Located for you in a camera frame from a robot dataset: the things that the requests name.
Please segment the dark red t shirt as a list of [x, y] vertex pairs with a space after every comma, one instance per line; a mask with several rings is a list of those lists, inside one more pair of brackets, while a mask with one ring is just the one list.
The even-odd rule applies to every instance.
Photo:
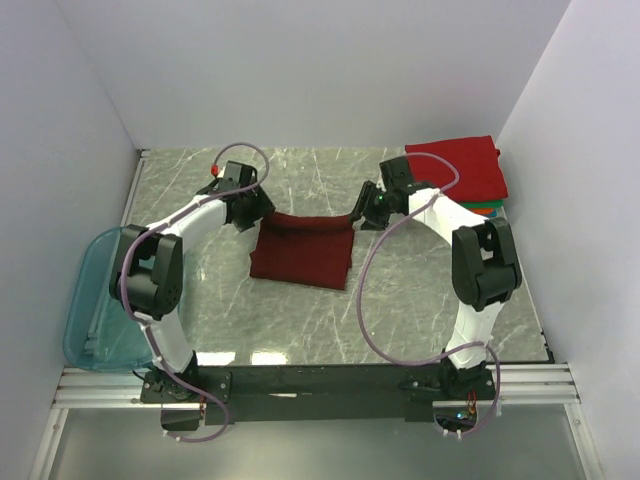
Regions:
[[254, 279], [344, 290], [355, 231], [342, 216], [299, 217], [275, 212], [260, 223], [250, 254]]

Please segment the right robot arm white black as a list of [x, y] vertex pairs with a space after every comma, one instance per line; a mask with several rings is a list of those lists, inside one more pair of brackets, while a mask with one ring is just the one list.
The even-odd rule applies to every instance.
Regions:
[[409, 221], [435, 232], [451, 247], [451, 283], [458, 298], [453, 333], [444, 351], [429, 359], [436, 366], [432, 398], [460, 399], [472, 393], [499, 396], [499, 376], [486, 367], [493, 327], [504, 305], [522, 285], [512, 229], [504, 218], [488, 219], [452, 200], [448, 192], [460, 179], [443, 157], [428, 159], [446, 167], [451, 180], [442, 187], [416, 180], [405, 154], [380, 163], [379, 183], [367, 181], [353, 211], [383, 243]]

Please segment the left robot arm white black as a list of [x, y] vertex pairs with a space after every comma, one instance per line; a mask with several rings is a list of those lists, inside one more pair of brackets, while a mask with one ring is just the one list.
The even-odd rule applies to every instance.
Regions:
[[130, 224], [119, 236], [109, 294], [138, 324], [152, 352], [153, 376], [176, 401], [202, 395], [197, 355], [179, 317], [184, 256], [203, 237], [226, 225], [255, 226], [275, 207], [255, 167], [226, 163], [183, 207], [146, 226]]

